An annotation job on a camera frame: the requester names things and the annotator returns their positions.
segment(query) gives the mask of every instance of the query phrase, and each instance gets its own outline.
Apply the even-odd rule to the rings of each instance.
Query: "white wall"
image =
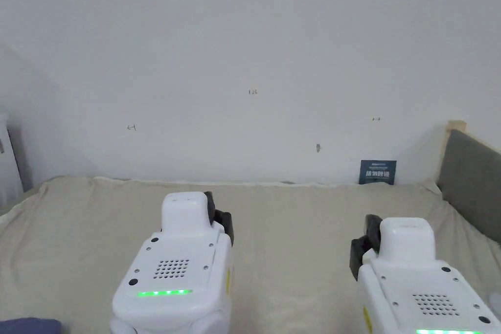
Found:
[[[353,182],[361,159],[417,181],[449,119],[501,146],[499,0],[0,5],[25,181]]]

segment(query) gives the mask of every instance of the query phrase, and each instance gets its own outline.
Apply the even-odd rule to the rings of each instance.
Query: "blue sign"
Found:
[[[397,161],[366,161],[360,162],[360,178],[358,184],[377,183],[379,181],[393,185]]]

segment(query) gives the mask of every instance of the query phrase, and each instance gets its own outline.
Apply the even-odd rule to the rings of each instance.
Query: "white robot body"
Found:
[[[500,334],[501,324],[461,273],[435,258],[422,218],[387,218],[381,247],[363,255],[360,317],[369,334]]]
[[[226,334],[232,244],[202,192],[174,193],[162,231],[141,247],[113,297],[113,334]]]

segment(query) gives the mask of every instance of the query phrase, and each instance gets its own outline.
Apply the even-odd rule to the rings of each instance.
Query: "gray headboard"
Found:
[[[501,154],[459,130],[447,141],[437,185],[443,199],[501,244]]]

